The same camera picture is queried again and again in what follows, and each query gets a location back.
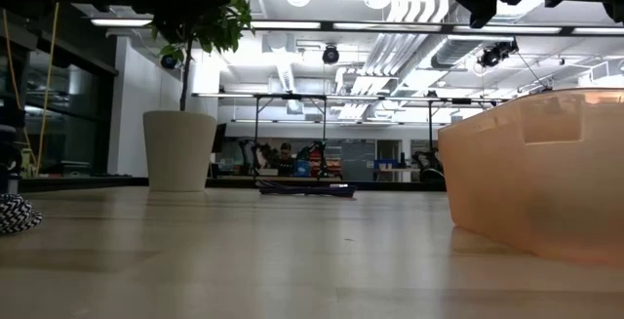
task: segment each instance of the ceiling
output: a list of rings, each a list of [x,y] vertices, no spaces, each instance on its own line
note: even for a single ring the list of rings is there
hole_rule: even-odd
[[[450,4],[450,10],[454,13],[458,15],[465,13],[463,7],[458,6],[455,10],[452,1]],[[255,20],[381,21],[387,20],[391,14],[390,6],[373,9],[364,1],[310,0],[305,6],[296,7],[287,0],[251,0],[251,5]],[[98,13],[91,6],[78,5],[77,7],[90,18],[115,16]],[[113,7],[113,10],[118,18],[141,17],[134,15],[133,11],[127,7]],[[539,25],[615,26],[602,4],[570,1],[564,1],[553,9],[545,8],[542,4],[514,22]],[[117,29],[114,32],[131,36],[133,45],[154,59],[156,56],[153,55],[156,55],[159,48],[164,45],[162,40],[152,40],[148,30],[145,29]],[[232,91],[236,91],[238,86],[243,91],[250,84],[267,84],[269,79],[278,78],[278,69],[274,59],[271,55],[262,52],[262,38],[267,34],[269,34],[267,31],[257,32],[255,36],[246,33],[236,54],[225,53],[218,56],[222,60],[220,63],[221,85],[226,85]],[[294,37],[295,51],[298,53],[292,61],[295,87],[298,78],[329,79],[333,82],[336,72],[341,67],[362,67],[371,52],[375,50],[375,43],[381,37],[378,33],[357,32],[289,31],[289,34]],[[409,55],[410,60],[423,57],[426,40],[423,36],[421,46]],[[473,71],[476,57],[486,45],[483,44],[471,55],[462,59],[453,71],[444,72],[439,80],[425,84],[420,90],[427,90],[428,87],[440,88],[439,85],[444,84],[446,91],[452,94],[452,90],[455,89],[455,93],[460,97],[475,94],[479,89],[489,89],[486,95],[492,94],[494,90],[500,90],[496,92],[498,96],[512,97],[518,94],[519,88],[537,82],[538,78],[549,82],[555,88],[576,87],[578,86],[577,77],[588,70],[587,66],[606,59],[619,57],[624,59],[624,38],[620,37],[518,37],[517,40],[522,57],[512,56],[484,75],[480,71]],[[340,51],[338,64],[323,64],[321,57],[326,44],[337,45]],[[395,47],[396,51],[400,50],[400,42],[397,42]],[[410,70],[406,70],[410,64],[414,65],[414,62],[406,62],[402,71]]]

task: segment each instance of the rope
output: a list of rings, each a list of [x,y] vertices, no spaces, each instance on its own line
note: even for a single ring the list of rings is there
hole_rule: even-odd
[[[13,68],[13,56],[11,54],[11,38],[9,37],[9,24],[7,22],[7,10],[2,9],[2,20],[4,21],[4,38],[7,41],[7,58],[9,59],[9,69],[11,71],[11,80],[13,83],[13,91],[16,94],[16,102],[18,103],[18,108],[21,109],[20,103],[20,92],[18,91],[18,83],[16,80],[16,71]],[[30,157],[32,160],[37,163],[37,157],[35,157],[35,153],[32,150],[32,145],[30,144],[30,138],[28,137],[28,132],[26,131],[26,127],[24,126],[22,129],[23,136],[26,139],[26,144],[28,149],[30,150]]]
[[[0,234],[13,234],[33,228],[43,217],[27,200],[16,194],[0,194]]]
[[[39,151],[37,157],[37,170],[35,177],[39,177],[41,169],[41,154],[43,153],[43,137],[46,133],[46,112],[48,110],[48,93],[50,92],[50,81],[52,80],[52,60],[55,57],[55,42],[57,41],[57,21],[59,20],[59,2],[55,5],[55,19],[52,24],[52,41],[50,44],[50,62],[48,63],[48,81],[46,82],[46,93],[43,98],[43,118],[41,119],[41,133],[39,134]]]

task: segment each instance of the black and white object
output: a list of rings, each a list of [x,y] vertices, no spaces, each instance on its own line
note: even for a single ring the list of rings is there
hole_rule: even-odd
[[[14,234],[41,223],[43,216],[17,194],[0,194],[0,234]]]

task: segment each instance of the potted plant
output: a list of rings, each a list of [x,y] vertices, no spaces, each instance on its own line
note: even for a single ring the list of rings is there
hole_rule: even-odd
[[[183,69],[179,111],[143,114],[149,186],[154,191],[201,191],[206,185],[216,120],[185,111],[191,49],[197,43],[207,53],[236,52],[242,31],[254,32],[250,3],[229,0],[208,9],[189,5],[157,11],[151,26],[153,37],[160,33],[168,42],[161,55],[183,62]]]

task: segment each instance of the desk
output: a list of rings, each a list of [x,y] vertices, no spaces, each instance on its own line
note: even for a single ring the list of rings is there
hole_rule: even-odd
[[[217,179],[237,179],[237,180],[253,180],[254,177],[248,176],[219,176]],[[257,179],[270,181],[316,181],[317,178],[297,178],[297,177],[257,177]],[[340,178],[321,178],[320,181],[342,181]]]
[[[395,173],[420,172],[419,169],[414,168],[375,169],[374,171],[377,173],[377,179],[375,179],[375,181],[379,181],[379,178],[381,178],[381,173],[392,173],[392,181],[395,181]]]

